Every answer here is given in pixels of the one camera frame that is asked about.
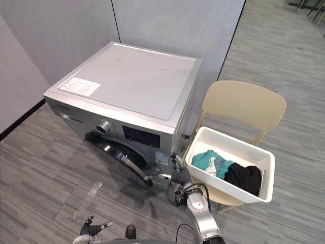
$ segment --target clothing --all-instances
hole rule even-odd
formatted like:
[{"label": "clothing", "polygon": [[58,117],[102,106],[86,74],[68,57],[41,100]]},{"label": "clothing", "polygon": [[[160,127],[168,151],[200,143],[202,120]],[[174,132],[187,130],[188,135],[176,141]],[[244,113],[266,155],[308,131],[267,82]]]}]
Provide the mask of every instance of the clothing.
[{"label": "clothing", "polygon": [[192,158],[193,166],[222,179],[232,163],[231,160],[224,159],[213,150],[197,154]]},{"label": "clothing", "polygon": [[225,160],[217,173],[217,177],[219,177],[220,179],[224,179],[225,174],[228,172],[228,169],[232,164],[233,162],[231,160]]},{"label": "clothing", "polygon": [[262,183],[261,171],[256,166],[243,167],[233,163],[224,176],[224,180],[258,196]]}]

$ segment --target plastic basket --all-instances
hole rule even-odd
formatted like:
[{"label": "plastic basket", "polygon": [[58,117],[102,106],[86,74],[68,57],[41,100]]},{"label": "plastic basket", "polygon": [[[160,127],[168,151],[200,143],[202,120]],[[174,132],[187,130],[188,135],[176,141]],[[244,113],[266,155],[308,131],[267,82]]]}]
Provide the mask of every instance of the plastic basket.
[{"label": "plastic basket", "polygon": [[[255,196],[220,179],[214,175],[192,166],[193,156],[214,150],[221,157],[232,160],[243,167],[254,165],[261,171],[262,184],[259,196]],[[243,202],[270,202],[273,194],[274,156],[271,152],[253,146],[221,132],[207,127],[201,127],[195,136],[192,145],[185,157],[188,170],[195,178],[221,190]]]}]

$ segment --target label sticker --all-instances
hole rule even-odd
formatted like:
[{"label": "label sticker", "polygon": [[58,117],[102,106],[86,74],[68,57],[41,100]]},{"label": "label sticker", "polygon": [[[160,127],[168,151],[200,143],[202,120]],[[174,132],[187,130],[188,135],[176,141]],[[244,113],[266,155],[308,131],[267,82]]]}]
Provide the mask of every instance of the label sticker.
[{"label": "label sticker", "polygon": [[99,83],[73,77],[59,89],[89,97],[100,86],[101,84]]},{"label": "label sticker", "polygon": [[162,151],[154,151],[156,154],[156,162],[168,166],[169,155]]}]

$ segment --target wall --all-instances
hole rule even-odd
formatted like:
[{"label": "wall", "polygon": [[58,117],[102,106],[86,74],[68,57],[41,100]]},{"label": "wall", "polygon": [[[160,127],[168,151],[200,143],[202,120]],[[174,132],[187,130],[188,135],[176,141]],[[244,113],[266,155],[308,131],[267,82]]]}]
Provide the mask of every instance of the wall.
[{"label": "wall", "polygon": [[245,0],[113,0],[122,43],[201,57],[202,69],[187,132],[203,97],[217,79]]},{"label": "wall", "polygon": [[50,84],[110,41],[119,41],[109,0],[0,0],[1,15]]},{"label": "wall", "polygon": [[0,133],[38,103],[48,87],[0,17]]},{"label": "wall", "polygon": [[218,77],[244,2],[113,0],[117,22],[109,0],[0,0],[0,13],[50,85],[108,42],[119,41],[116,25],[122,43],[201,57],[189,106],[193,114],[186,118],[190,132],[206,90]]}]

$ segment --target front-loading washing machine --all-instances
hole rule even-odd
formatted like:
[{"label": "front-loading washing machine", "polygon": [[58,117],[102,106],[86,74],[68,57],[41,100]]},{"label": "front-loading washing machine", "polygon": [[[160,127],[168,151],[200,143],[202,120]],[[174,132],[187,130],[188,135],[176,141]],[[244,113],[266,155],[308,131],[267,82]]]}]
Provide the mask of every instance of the front-loading washing machine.
[{"label": "front-loading washing machine", "polygon": [[201,62],[110,42],[43,96],[109,170],[165,188],[157,175],[179,153]]}]

